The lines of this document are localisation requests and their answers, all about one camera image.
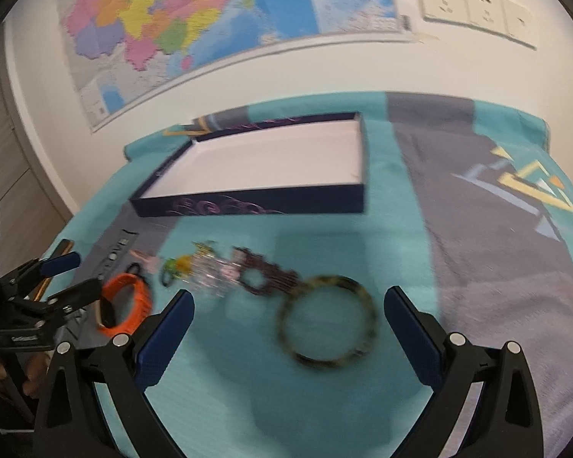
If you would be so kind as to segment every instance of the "wall socket panel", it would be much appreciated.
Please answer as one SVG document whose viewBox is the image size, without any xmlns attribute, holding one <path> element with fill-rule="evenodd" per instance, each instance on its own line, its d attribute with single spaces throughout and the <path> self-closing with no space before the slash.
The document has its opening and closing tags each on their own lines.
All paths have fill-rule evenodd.
<svg viewBox="0 0 573 458">
<path fill-rule="evenodd" d="M 420 0 L 427 21 L 464 24 L 536 46 L 533 14 L 509 0 Z"/>
</svg>

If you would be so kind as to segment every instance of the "wall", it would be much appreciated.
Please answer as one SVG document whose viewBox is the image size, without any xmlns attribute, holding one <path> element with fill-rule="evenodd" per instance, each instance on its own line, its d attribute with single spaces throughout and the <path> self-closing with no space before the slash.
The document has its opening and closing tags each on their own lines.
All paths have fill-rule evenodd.
<svg viewBox="0 0 573 458">
<path fill-rule="evenodd" d="M 513 0 L 539 24 L 530 48 L 466 27 L 420 23 L 420 42 L 351 43 L 231 65 L 142 103 L 91 134 L 65 67 L 56 0 L 20 0 L 6 20 L 17 105 L 38 157 L 76 212 L 124 163 L 126 143 L 245 103 L 331 91 L 415 91 L 501 103 L 544 118 L 573 180 L 573 21 L 557 0 Z"/>
</svg>

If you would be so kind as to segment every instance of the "metal bolt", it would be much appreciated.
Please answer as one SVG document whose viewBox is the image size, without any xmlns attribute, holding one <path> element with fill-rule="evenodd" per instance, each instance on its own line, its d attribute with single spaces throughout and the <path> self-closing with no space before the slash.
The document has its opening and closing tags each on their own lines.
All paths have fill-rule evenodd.
<svg viewBox="0 0 573 458">
<path fill-rule="evenodd" d="M 463 336 L 460 332 L 453 332 L 450 334 L 450 342 L 455 346 L 462 346 L 467 342 L 467 338 Z"/>
<path fill-rule="evenodd" d="M 68 341 L 60 342 L 57 346 L 57 352 L 61 355 L 68 353 L 70 350 L 70 343 Z"/>
<path fill-rule="evenodd" d="M 129 336 L 127 334 L 117 334 L 112 338 L 112 344 L 117 347 L 125 346 L 128 344 Z"/>
<path fill-rule="evenodd" d="M 522 351 L 522 348 L 520 348 L 520 345 L 516 341 L 508 342 L 507 348 L 509 351 L 511 351 L 515 355 L 517 355 L 518 353 L 520 353 L 520 351 Z"/>
</svg>

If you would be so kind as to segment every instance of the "map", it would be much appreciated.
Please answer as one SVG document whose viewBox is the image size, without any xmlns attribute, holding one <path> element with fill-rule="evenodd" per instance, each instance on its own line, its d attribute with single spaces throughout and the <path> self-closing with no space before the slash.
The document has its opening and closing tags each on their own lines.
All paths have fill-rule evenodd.
<svg viewBox="0 0 573 458">
<path fill-rule="evenodd" d="M 93 130 L 150 91 L 242 52 L 402 31 L 394 0 L 60 0 L 58 9 Z"/>
</svg>

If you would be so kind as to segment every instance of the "box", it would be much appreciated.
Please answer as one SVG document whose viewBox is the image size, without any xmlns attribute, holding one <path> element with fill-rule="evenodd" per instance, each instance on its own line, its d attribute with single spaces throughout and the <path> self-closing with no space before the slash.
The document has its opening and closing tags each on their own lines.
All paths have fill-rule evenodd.
<svg viewBox="0 0 573 458">
<path fill-rule="evenodd" d="M 192 139 L 130 198 L 141 217 L 364 211 L 358 113 L 233 126 Z"/>
</svg>

